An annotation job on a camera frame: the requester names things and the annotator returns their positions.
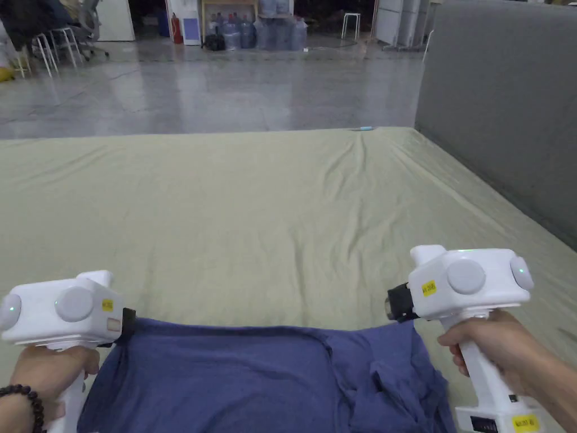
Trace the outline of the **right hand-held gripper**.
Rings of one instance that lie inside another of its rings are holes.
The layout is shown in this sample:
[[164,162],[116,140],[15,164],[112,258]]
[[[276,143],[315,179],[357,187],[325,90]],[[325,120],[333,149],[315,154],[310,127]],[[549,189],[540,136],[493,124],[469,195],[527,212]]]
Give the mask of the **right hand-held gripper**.
[[[518,307],[531,298],[531,273],[513,250],[420,245],[410,254],[415,268],[408,281],[387,294],[386,313],[391,321],[438,320],[449,330],[461,321],[487,319],[492,311]],[[539,411],[509,388],[475,343],[463,343],[460,351],[478,400],[476,407],[455,409],[463,431],[542,431]]]

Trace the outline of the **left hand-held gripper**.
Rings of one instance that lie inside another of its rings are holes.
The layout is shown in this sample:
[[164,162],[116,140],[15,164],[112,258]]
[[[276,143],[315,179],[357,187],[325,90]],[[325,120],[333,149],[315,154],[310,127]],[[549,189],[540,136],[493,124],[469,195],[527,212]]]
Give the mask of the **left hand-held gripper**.
[[[135,324],[136,313],[112,290],[109,271],[18,285],[1,303],[1,338],[20,346],[21,352],[33,346],[52,351],[109,347],[129,339]],[[48,421],[37,392],[9,385],[11,375],[1,382],[2,432],[77,431],[87,399],[86,379],[78,377],[61,395],[66,409],[63,417]]]

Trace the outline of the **person's left hand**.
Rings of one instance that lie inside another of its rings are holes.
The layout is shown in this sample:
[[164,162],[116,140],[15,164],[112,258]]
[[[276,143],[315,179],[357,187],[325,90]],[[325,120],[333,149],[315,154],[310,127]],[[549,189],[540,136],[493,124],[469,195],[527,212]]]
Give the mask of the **person's left hand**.
[[99,371],[100,354],[94,348],[75,346],[65,351],[52,351],[47,347],[25,348],[12,372],[9,385],[28,386],[42,400],[46,419],[63,417],[65,405],[60,397],[74,381],[85,380]]

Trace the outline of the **person's right hand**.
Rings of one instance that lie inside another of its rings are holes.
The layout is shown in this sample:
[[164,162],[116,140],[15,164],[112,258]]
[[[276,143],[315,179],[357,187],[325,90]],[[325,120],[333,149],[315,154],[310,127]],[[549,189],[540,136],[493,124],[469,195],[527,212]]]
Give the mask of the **person's right hand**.
[[503,381],[516,393],[539,401],[555,356],[511,314],[496,310],[487,319],[467,319],[438,338],[448,347],[460,373],[470,376],[462,348],[474,343],[496,366]]

